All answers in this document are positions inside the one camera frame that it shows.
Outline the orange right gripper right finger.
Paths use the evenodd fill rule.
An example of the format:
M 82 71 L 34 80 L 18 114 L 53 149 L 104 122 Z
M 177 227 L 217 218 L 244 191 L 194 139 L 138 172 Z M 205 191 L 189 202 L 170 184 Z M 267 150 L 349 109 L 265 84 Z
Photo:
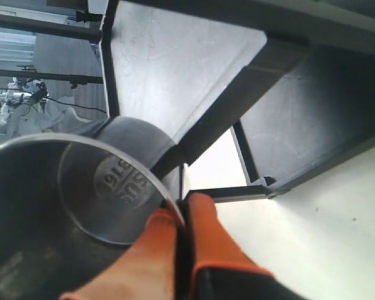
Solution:
M 214 200 L 188 197 L 194 264 L 191 299 L 299 299 L 273 274 L 250 260 L 217 217 Z

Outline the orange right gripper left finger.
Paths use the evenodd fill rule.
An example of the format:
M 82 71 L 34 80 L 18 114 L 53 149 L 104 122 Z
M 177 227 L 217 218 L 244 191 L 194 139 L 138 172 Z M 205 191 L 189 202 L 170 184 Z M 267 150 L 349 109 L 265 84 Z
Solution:
M 171 213 L 155 210 L 138 240 L 105 271 L 60 299 L 174 299 L 178 229 Z

